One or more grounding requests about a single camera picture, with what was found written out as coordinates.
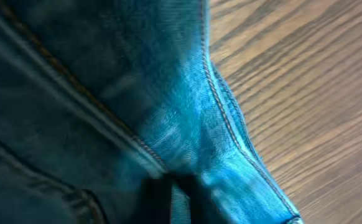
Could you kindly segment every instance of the wooden table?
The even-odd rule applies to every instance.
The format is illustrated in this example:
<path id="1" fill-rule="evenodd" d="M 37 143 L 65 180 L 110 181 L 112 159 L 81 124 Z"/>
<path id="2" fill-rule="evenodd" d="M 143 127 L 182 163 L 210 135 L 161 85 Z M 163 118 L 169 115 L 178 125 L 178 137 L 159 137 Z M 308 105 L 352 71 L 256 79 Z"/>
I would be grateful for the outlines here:
<path id="1" fill-rule="evenodd" d="M 210 50 L 306 223 L 362 224 L 362 0 L 211 0 Z"/>

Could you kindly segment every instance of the brown wood surface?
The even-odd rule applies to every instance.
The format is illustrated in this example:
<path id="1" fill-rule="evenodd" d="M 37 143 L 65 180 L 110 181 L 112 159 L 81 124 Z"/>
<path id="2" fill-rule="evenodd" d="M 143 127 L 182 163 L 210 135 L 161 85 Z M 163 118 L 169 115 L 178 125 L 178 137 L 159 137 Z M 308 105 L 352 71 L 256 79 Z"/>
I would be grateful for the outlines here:
<path id="1" fill-rule="evenodd" d="M 210 50 L 305 222 L 362 224 L 362 0 L 212 0 Z"/>

